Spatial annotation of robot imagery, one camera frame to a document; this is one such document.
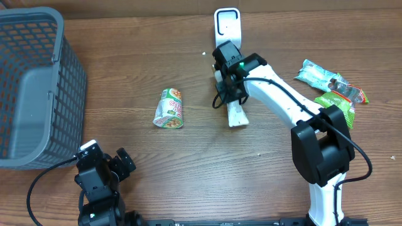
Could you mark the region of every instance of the basket handle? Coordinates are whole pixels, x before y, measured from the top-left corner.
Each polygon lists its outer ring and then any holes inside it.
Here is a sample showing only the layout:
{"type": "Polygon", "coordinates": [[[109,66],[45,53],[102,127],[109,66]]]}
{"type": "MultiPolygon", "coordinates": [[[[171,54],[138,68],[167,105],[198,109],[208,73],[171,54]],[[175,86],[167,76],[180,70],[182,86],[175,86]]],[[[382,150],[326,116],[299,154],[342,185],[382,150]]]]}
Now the basket handle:
{"type": "Polygon", "coordinates": [[[62,44],[64,37],[64,19],[63,16],[56,10],[50,7],[35,7],[23,9],[4,9],[0,12],[1,18],[18,19],[20,16],[29,14],[47,14],[51,16],[57,24],[56,40],[53,49],[52,62],[56,63],[60,60],[62,54],[62,44]]]}

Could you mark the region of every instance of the canned drink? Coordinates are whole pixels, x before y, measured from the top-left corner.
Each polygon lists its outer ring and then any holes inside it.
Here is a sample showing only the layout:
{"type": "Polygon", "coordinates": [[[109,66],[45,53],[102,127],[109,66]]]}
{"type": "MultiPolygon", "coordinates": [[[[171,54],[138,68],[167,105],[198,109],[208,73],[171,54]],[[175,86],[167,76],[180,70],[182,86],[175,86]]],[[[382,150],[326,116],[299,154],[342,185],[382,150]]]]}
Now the canned drink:
{"type": "Polygon", "coordinates": [[[167,129],[177,129],[183,126],[182,93],[180,91],[177,89],[162,91],[153,123],[167,129]]]}

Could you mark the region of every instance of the wood grain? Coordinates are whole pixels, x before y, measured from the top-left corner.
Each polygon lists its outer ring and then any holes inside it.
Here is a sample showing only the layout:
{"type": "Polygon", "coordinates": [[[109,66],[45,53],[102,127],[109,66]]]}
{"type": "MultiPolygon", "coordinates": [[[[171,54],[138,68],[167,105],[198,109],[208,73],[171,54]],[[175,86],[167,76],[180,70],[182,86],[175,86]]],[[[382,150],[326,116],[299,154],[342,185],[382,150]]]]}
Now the wood grain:
{"type": "MultiPolygon", "coordinates": [[[[88,73],[84,140],[114,154],[126,148],[137,170],[121,183],[128,210],[145,218],[264,220],[300,217],[308,184],[291,160],[290,132],[256,100],[250,125],[229,129],[215,95],[213,18],[174,16],[66,21],[65,35],[88,73]],[[182,129],[155,127],[160,92],[182,91],[182,129]]],[[[362,87],[352,138],[374,165],[344,186],[342,208],[371,225],[402,224],[402,9],[242,15],[245,55],[256,52],[309,99],[322,93],[293,80],[304,59],[362,87]]],[[[356,154],[348,177],[367,166],[356,154]]],[[[40,171],[0,170],[0,224],[32,225],[26,192],[40,171]]],[[[44,225],[76,225],[75,168],[39,181],[32,208],[44,225]]]]}
{"type": "Polygon", "coordinates": [[[1,0],[9,8],[48,6],[67,19],[208,15],[236,7],[241,13],[402,8],[398,0],[1,0]]]}

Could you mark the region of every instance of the green snack package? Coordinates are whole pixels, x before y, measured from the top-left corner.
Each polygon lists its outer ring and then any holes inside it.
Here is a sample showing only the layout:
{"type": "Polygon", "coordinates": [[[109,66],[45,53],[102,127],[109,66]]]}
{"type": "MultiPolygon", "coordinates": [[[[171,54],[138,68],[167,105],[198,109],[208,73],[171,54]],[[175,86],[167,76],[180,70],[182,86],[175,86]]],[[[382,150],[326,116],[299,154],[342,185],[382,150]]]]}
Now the green snack package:
{"type": "Polygon", "coordinates": [[[324,108],[336,105],[344,113],[347,127],[353,129],[354,108],[348,98],[336,91],[331,91],[324,93],[321,97],[317,97],[314,101],[324,108]]]}

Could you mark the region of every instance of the plastic packaging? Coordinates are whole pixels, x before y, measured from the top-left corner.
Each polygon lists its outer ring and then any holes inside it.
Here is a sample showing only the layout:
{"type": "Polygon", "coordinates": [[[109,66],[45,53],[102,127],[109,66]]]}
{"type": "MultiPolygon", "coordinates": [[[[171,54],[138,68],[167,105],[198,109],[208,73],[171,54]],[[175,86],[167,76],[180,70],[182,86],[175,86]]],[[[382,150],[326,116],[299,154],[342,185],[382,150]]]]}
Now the plastic packaging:
{"type": "Polygon", "coordinates": [[[336,105],[345,115],[346,123],[349,128],[353,128],[356,103],[369,103],[369,99],[363,90],[351,85],[339,73],[333,73],[323,69],[319,65],[305,60],[299,75],[295,77],[306,82],[312,87],[323,90],[326,93],[317,97],[315,102],[323,107],[336,105]]]}
{"type": "Polygon", "coordinates": [[[336,91],[326,92],[321,97],[317,97],[315,102],[321,104],[324,108],[336,105],[345,115],[346,124],[353,129],[354,108],[351,101],[336,91]]]}
{"type": "Polygon", "coordinates": [[[295,78],[309,84],[314,88],[323,90],[325,92],[330,92],[331,79],[337,79],[336,77],[337,74],[325,70],[324,68],[306,59],[303,62],[303,68],[299,70],[299,74],[295,78]]]}
{"type": "Polygon", "coordinates": [[[162,91],[153,123],[166,129],[177,129],[183,126],[182,94],[177,89],[162,91]]]}

